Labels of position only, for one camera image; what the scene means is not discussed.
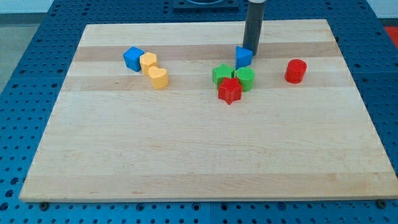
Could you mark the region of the dark cylindrical pusher stick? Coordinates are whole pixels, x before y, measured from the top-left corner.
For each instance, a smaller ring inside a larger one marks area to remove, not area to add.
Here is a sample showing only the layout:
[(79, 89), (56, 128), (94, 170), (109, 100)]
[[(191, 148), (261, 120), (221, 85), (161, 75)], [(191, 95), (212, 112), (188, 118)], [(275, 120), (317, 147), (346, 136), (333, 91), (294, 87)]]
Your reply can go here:
[(262, 22), (266, 7), (266, 0), (249, 0), (243, 35), (243, 48), (257, 54)]

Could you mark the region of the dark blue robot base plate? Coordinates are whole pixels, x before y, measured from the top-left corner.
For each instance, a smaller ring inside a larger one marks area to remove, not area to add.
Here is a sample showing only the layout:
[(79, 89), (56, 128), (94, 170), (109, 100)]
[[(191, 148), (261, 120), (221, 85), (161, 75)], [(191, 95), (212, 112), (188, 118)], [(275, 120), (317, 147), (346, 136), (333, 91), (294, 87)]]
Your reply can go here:
[(174, 11), (239, 9), (238, 0), (173, 0)]

